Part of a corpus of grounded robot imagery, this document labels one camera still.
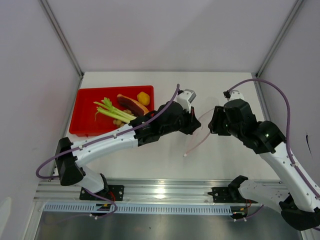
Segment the clear pink-dotted zip bag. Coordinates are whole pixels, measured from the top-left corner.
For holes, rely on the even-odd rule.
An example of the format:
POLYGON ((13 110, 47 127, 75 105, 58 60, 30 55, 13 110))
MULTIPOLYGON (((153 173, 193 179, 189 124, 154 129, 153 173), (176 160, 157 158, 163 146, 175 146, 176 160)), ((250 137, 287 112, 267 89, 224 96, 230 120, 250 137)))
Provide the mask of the clear pink-dotted zip bag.
POLYGON ((198 148, 210 136, 208 128, 209 121, 211 120, 214 109, 204 112, 199 118, 201 126, 194 131, 193 135, 189 138, 183 157, 187 157, 191 152, 198 148))

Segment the orange purple sweet potato slice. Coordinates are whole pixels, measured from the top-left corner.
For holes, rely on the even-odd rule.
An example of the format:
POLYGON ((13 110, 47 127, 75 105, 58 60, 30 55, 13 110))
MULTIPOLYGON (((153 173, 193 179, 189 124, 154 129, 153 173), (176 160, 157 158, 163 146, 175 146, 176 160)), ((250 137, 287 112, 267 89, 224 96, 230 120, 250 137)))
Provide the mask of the orange purple sweet potato slice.
POLYGON ((124 108, 130 110, 136 117, 144 116, 149 113, 149 110, 137 100, 122 94, 117 95, 117 102, 124 108))

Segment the green celery stalks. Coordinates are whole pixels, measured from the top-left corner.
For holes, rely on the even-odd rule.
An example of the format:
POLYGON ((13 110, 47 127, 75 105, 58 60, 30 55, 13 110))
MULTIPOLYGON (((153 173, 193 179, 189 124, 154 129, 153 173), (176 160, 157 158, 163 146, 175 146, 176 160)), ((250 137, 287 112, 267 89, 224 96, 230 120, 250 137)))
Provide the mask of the green celery stalks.
POLYGON ((137 118, 132 113, 125 112, 113 106, 113 103, 109 98, 105 97, 100 102, 94 101, 93 103, 96 105, 96 114, 108 116, 125 124, 128 124, 137 118))

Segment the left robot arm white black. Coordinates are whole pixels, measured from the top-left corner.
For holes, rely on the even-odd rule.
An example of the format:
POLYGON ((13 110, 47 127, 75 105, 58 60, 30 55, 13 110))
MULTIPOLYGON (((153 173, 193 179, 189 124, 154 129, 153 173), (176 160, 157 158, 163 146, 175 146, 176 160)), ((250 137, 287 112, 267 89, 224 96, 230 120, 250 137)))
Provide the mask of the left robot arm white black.
POLYGON ((106 177, 88 168, 88 163, 117 151, 157 142, 174 132, 192 135, 200 127, 193 107, 186 110, 173 101, 89 140, 71 142, 64 137, 58 142, 55 158, 60 185, 78 185, 97 200, 103 200, 110 191, 106 177))

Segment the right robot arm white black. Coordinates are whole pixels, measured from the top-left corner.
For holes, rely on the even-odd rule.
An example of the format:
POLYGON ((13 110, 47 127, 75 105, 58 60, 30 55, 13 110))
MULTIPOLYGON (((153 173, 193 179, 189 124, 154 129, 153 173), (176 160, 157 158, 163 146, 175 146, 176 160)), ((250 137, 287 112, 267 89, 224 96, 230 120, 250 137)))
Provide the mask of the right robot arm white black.
POLYGON ((216 106, 208 124, 212 134, 233 136, 259 155, 285 184, 275 190, 239 175, 228 185, 234 202, 252 200, 280 213, 294 229, 305 231, 320 225, 320 188, 292 153, 289 140, 271 121, 257 121, 248 102, 230 100, 216 106))

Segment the yellow potato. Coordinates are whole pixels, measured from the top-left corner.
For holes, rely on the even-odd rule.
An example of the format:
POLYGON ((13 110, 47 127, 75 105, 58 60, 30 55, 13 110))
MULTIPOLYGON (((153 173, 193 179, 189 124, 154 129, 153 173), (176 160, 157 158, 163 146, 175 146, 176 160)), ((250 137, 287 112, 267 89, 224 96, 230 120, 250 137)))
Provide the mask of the yellow potato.
POLYGON ((143 106, 148 106, 150 104, 150 96, 141 91, 138 95, 137 95, 137 100, 140 104, 142 104, 143 106))

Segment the bunch of tan longans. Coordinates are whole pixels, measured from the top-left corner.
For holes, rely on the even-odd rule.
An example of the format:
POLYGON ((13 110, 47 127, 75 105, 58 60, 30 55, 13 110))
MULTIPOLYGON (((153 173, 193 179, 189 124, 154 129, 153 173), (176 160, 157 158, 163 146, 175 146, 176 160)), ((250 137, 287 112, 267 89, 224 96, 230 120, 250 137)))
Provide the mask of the bunch of tan longans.
MULTIPOLYGON (((134 116, 134 114, 133 114, 130 110, 128 110, 128 109, 123 110, 123 112, 125 112, 125 113, 127 113, 127 114, 129 114, 129 115, 134 116)), ((126 123, 123 122, 123 121, 120 121, 120 120, 118 120, 118 119, 114 119, 114 120, 113 120, 113 124, 114 124, 117 128, 120 128, 120 127, 124 126, 126 123)))

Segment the red plastic tray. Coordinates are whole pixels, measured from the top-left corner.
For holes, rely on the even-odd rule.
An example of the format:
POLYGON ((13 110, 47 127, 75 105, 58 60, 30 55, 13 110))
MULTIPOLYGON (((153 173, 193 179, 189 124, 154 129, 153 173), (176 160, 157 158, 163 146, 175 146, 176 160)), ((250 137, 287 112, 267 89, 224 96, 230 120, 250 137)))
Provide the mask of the red plastic tray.
POLYGON ((150 103, 147 108, 149 111, 153 111, 154 87, 151 85, 82 88, 78 90, 69 133, 78 137, 94 137, 116 130, 114 119, 97 113, 98 105, 94 102, 101 102, 104 98, 109 98, 113 106, 124 110, 125 108, 117 101, 117 95, 122 94, 136 100, 140 92, 149 95, 150 103))

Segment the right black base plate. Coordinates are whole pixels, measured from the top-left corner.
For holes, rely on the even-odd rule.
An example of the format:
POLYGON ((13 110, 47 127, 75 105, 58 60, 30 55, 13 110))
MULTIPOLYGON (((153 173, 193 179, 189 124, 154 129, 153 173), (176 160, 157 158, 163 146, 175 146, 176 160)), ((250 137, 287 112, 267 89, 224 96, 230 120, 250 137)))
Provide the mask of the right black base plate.
POLYGON ((231 189, 229 187, 212 187, 211 191, 207 192, 207 195, 211 196, 214 203, 235 203, 245 204, 257 202, 252 199, 243 198, 238 190, 231 189))

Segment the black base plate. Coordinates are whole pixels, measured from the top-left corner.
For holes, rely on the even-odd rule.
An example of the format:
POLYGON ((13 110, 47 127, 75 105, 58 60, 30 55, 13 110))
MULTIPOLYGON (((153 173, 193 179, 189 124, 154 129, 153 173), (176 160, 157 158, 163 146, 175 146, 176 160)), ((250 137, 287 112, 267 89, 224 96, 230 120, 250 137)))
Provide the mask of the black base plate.
POLYGON ((79 199, 83 201, 98 201, 102 200, 102 198, 111 200, 111 201, 122 201, 125 193, 125 186, 124 185, 109 185, 108 190, 101 190, 93 196, 92 194, 88 193, 85 188, 81 188, 79 199))
POLYGON ((238 190, 231 189, 229 187, 212 187, 211 191, 207 192, 207 195, 211 196, 214 203, 235 203, 245 204, 257 202, 252 199, 243 198, 238 190))

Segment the aluminium mounting rail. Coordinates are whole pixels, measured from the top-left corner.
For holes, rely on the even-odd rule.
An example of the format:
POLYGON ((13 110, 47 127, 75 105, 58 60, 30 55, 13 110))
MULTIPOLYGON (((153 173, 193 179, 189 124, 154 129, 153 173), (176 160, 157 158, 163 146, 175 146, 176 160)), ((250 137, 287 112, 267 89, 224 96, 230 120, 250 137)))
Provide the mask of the aluminium mounting rail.
MULTIPOLYGON (((176 179, 120 179, 107 180, 108 185, 123 185, 124 204, 211 204, 207 195, 212 187, 227 187, 228 180, 176 180, 176 179)), ((80 203, 81 186, 62 186, 59 180, 42 180, 33 197, 34 202, 80 203)))

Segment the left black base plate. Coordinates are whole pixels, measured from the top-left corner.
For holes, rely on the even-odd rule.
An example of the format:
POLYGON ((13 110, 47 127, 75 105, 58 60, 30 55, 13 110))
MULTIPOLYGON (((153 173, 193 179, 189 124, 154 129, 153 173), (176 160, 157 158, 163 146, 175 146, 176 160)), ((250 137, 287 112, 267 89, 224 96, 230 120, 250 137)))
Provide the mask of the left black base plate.
POLYGON ((92 194, 88 193, 85 188, 81 188, 79 199, 83 201, 98 201, 102 200, 102 198, 111 200, 111 201, 122 201, 125 193, 125 186, 124 185, 109 185, 108 190, 101 190, 93 196, 92 194))

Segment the right aluminium frame post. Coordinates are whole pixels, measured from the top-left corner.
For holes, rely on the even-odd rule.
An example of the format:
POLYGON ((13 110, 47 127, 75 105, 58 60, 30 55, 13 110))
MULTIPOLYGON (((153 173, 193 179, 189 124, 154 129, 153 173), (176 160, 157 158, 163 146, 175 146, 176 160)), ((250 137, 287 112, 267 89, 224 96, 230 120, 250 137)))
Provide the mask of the right aluminium frame post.
POLYGON ((264 73, 264 71, 267 69, 268 65, 271 63, 272 59, 276 55, 278 49, 280 48, 282 42, 284 41, 287 34, 289 33, 291 27, 293 26, 296 18, 300 14, 306 2, 307 2, 306 0, 294 1, 293 7, 290 9, 287 17, 285 18, 283 24, 281 25, 265 57, 263 58, 257 71, 253 74, 254 77, 260 78, 264 73))

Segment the aluminium frame post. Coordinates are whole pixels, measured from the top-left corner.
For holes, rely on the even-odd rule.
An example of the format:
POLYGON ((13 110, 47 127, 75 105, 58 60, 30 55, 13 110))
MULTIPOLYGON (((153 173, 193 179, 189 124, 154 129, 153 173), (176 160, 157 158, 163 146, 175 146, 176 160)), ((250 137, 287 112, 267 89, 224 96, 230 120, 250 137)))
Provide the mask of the aluminium frame post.
POLYGON ((264 71, 267 69, 268 65, 271 63, 272 59, 276 55, 278 49, 280 48, 282 42, 284 41, 287 34, 289 33, 291 27, 293 26, 296 18, 300 14, 306 2, 307 2, 306 0, 294 1, 293 7, 290 9, 287 17, 285 18, 283 24, 281 25, 265 57, 263 58, 257 71, 253 74, 254 77, 260 78, 264 73, 264 71))
POLYGON ((43 13, 48 19, 48 22, 50 23, 53 31, 55 32, 55 35, 57 39, 59 40, 66 56, 68 57, 71 65, 73 66, 75 72, 77 75, 82 79, 84 72, 82 71, 79 62, 69 44, 69 41, 67 40, 58 19, 55 16, 55 13, 53 12, 51 5, 48 0, 38 0, 39 5, 42 8, 43 13))

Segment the left aluminium frame post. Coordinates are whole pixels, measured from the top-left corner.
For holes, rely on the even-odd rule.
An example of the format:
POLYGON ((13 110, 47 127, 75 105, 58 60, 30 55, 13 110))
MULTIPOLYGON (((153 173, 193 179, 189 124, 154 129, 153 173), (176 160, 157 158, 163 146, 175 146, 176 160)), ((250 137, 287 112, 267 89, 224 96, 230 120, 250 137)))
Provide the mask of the left aluminium frame post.
POLYGON ((48 22, 50 23, 53 31, 55 32, 55 35, 57 39, 59 40, 66 56, 68 57, 71 65, 73 66, 75 72, 77 75, 82 79, 84 72, 82 71, 79 62, 69 44, 69 41, 67 40, 58 19, 55 16, 55 13, 53 12, 51 5, 48 0, 38 0, 39 5, 42 8, 43 13, 48 19, 48 22))

